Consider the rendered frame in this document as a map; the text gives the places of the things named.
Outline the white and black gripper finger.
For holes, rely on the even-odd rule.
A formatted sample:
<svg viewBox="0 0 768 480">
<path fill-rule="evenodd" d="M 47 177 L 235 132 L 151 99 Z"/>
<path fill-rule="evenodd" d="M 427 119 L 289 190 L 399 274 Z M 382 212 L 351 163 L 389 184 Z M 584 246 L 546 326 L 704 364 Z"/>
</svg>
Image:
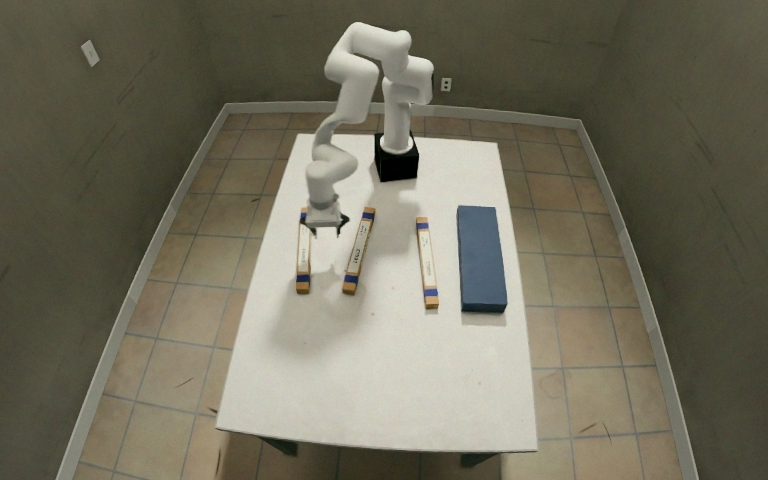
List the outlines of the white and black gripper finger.
<svg viewBox="0 0 768 480">
<path fill-rule="evenodd" d="M 306 214 L 305 214 L 305 215 L 306 215 Z M 305 215 L 304 215 L 304 216 L 302 216 L 302 217 L 299 219 L 299 222 L 298 222 L 298 223 L 300 223 L 301 225 L 304 225 L 304 227 L 305 227 L 305 224 L 304 224 L 304 218 L 305 218 Z M 308 229 L 309 229 L 309 231 L 311 232 L 311 235 L 313 235 L 313 238 L 315 239 L 315 238 L 316 238 L 316 228 L 308 228 Z"/>
<path fill-rule="evenodd" d="M 349 217 L 339 212 L 339 218 L 341 219 L 339 221 L 339 224 L 335 228 L 335 238 L 338 238 L 338 234 L 340 234 L 340 228 L 349 221 Z"/>
</svg>

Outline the tan welding electrode pack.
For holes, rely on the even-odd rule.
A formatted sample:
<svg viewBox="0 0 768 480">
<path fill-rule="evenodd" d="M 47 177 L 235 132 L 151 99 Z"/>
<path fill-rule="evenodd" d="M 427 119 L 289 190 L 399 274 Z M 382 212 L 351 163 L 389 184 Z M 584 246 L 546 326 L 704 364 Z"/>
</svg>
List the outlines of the tan welding electrode pack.
<svg viewBox="0 0 768 480">
<path fill-rule="evenodd" d="M 311 232 L 300 224 L 296 276 L 297 294 L 310 294 L 311 241 Z"/>
<path fill-rule="evenodd" d="M 417 229 L 418 228 L 418 229 Z M 439 298 L 429 231 L 428 217 L 416 217 L 425 309 L 438 308 Z"/>
<path fill-rule="evenodd" d="M 374 222 L 374 217 L 375 208 L 364 207 L 351 257 L 343 281 L 343 294 L 355 295 L 372 225 Z"/>
</svg>

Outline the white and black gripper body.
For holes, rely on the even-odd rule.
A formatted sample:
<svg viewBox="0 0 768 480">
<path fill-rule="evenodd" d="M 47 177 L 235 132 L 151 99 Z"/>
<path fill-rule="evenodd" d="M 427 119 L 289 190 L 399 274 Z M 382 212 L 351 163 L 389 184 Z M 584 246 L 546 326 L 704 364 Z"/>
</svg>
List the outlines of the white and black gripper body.
<svg viewBox="0 0 768 480">
<path fill-rule="evenodd" d="M 333 200 L 334 200 L 334 202 L 332 202 L 332 204 L 331 204 L 331 214 L 336 214 L 337 225 L 338 225 L 339 221 L 340 221 L 340 219 L 339 219 L 339 206 L 338 206 L 337 199 L 333 199 Z M 311 206 L 309 205 L 308 200 L 306 198 L 306 215 L 310 215 L 310 207 Z"/>
</svg>

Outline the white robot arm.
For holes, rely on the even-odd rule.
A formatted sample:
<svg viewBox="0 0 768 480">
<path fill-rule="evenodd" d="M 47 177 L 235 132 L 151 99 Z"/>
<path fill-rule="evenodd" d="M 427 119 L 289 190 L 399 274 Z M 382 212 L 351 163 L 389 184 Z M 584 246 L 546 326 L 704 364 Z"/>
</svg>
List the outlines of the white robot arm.
<svg viewBox="0 0 768 480">
<path fill-rule="evenodd" d="M 305 216 L 305 228 L 337 227 L 336 214 L 331 214 L 331 204 L 333 199 L 338 198 L 338 193 L 334 193 L 332 184 L 350 176 L 357 167 L 355 157 L 330 143 L 332 133 L 340 123 L 355 124 L 365 119 L 377 80 L 376 66 L 353 53 L 380 60 L 382 64 L 385 117 L 381 148 L 387 153 L 399 155 L 407 153 L 413 146 L 409 136 L 410 103 L 426 105 L 431 101 L 434 92 L 433 65 L 426 59 L 409 56 L 409 34 L 405 31 L 396 33 L 353 23 L 326 60 L 324 76 L 341 84 L 341 89 L 334 112 L 321 122 L 314 133 L 310 150 L 312 161 L 304 167 L 307 198 L 311 206 L 310 215 Z M 399 59 L 401 55 L 403 57 Z"/>
</svg>

